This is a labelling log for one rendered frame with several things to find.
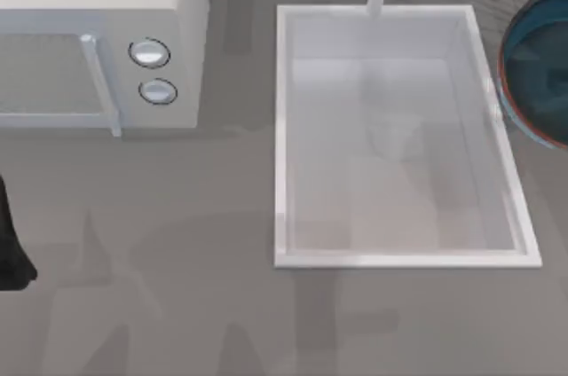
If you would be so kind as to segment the white sink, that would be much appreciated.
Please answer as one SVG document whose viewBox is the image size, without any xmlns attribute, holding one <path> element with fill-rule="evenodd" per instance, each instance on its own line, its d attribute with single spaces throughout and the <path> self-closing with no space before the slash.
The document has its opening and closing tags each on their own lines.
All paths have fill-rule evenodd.
<svg viewBox="0 0 568 376">
<path fill-rule="evenodd" d="M 539 268 L 473 8 L 277 9 L 278 268 Z"/>
</svg>

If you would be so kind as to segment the microwave knob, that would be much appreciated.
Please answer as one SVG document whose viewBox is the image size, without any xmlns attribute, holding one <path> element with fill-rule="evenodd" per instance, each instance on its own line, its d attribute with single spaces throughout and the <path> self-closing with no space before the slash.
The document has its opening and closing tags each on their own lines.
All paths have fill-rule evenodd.
<svg viewBox="0 0 568 376">
<path fill-rule="evenodd" d="M 168 106 L 178 98 L 178 89 L 168 80 L 155 78 L 139 84 L 138 94 L 153 106 Z"/>
<path fill-rule="evenodd" d="M 155 38 L 144 38 L 129 44 L 130 59 L 140 67 L 157 69 L 170 62 L 171 51 L 168 46 Z"/>
</svg>

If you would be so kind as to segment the pale microwave oven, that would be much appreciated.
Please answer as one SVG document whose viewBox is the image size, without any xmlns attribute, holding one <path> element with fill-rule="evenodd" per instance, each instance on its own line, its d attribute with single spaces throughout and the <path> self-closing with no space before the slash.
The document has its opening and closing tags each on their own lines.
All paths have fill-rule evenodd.
<svg viewBox="0 0 568 376">
<path fill-rule="evenodd" d="M 126 129 L 192 129 L 198 121 L 209 0 L 0 0 L 0 9 L 93 10 L 106 22 L 103 64 L 112 76 L 122 133 Z M 171 51 L 157 69 L 135 64 L 129 44 L 155 38 Z M 138 86 L 155 78 L 177 87 L 177 99 L 153 106 Z"/>
</svg>

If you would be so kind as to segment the microwave door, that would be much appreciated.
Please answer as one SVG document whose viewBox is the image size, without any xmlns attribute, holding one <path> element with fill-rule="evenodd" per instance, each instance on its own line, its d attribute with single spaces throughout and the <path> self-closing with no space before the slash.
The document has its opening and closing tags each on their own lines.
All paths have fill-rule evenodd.
<svg viewBox="0 0 568 376">
<path fill-rule="evenodd" d="M 79 40 L 98 38 L 119 110 L 103 64 L 105 29 L 93 10 L 0 9 L 0 129 L 110 131 Z"/>
</svg>

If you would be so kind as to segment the blue bowl with red rim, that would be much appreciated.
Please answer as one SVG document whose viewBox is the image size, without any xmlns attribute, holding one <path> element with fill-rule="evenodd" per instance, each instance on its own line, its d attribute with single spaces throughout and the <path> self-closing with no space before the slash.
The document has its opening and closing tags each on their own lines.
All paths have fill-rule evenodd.
<svg viewBox="0 0 568 376">
<path fill-rule="evenodd" d="M 530 139 L 568 150 L 568 0 L 531 0 L 511 19 L 497 73 L 507 116 Z"/>
</svg>

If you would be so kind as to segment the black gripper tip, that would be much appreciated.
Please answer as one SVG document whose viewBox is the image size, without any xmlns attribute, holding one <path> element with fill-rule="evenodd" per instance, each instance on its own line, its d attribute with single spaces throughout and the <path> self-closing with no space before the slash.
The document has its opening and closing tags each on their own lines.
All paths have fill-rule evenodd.
<svg viewBox="0 0 568 376">
<path fill-rule="evenodd" d="M 15 231 L 5 182 L 0 175 L 0 292 L 22 291 L 37 277 L 36 266 Z"/>
</svg>

